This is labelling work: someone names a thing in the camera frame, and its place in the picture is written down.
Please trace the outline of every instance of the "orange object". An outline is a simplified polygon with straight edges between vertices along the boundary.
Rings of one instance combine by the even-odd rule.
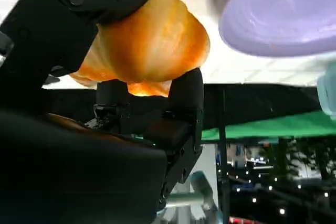
[[[133,15],[99,26],[80,69],[79,83],[119,79],[135,95],[163,95],[170,81],[200,67],[209,52],[202,24],[180,0],[148,0]]]

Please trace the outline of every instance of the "green canopy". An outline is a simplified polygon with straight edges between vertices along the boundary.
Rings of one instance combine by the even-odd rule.
[[[336,121],[332,121],[323,111],[229,125],[226,127],[227,138],[322,135],[336,135]],[[219,140],[218,128],[204,130],[202,132],[202,140]]]

